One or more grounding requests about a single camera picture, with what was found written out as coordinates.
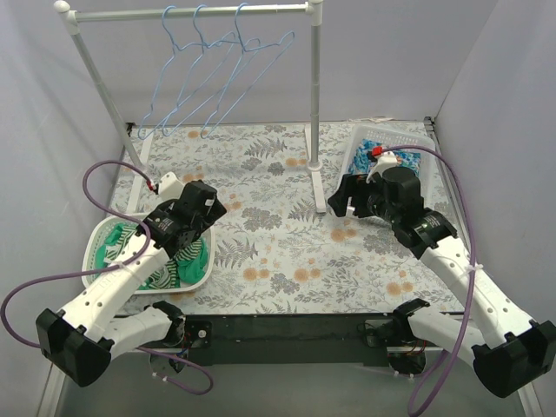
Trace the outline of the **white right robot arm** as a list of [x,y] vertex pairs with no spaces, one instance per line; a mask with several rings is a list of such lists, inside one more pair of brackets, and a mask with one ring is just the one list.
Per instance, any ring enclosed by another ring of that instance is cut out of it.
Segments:
[[425,206],[419,178],[411,169],[394,167],[372,176],[345,174],[328,203],[338,217],[352,208],[358,218],[387,222],[401,246],[447,285],[473,322],[457,355],[490,393],[506,398],[551,370],[554,324],[534,320],[472,261],[454,226]]

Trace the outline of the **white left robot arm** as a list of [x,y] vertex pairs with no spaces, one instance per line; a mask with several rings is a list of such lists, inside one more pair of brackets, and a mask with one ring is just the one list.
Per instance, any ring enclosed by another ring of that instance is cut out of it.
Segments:
[[124,319],[116,313],[137,289],[179,250],[198,241],[226,209],[217,191],[202,181],[187,183],[166,198],[130,237],[112,271],[100,274],[74,300],[36,319],[43,355],[78,386],[95,382],[113,359],[150,342],[182,344],[185,315],[166,301]]

